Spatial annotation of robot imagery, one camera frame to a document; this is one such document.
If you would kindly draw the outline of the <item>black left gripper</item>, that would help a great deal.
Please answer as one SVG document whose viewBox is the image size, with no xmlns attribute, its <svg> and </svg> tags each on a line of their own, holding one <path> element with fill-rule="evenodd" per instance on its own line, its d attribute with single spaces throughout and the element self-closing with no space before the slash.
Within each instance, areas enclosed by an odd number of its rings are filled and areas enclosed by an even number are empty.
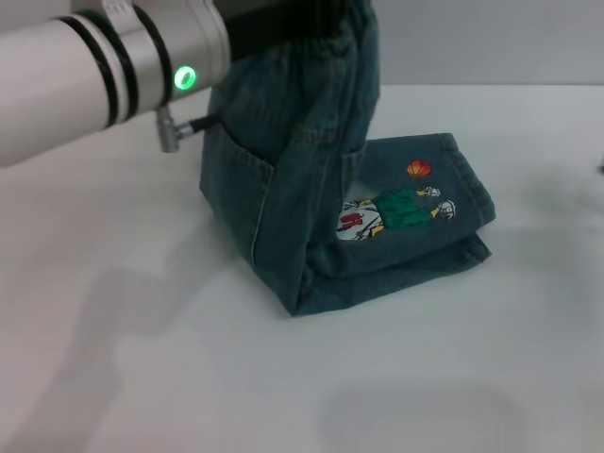
<svg viewBox="0 0 604 453">
<path fill-rule="evenodd" d="M 231 61 L 245 59 L 285 42 L 329 34 L 327 25 L 317 17 L 273 13 L 228 18 L 226 31 Z"/>
</svg>

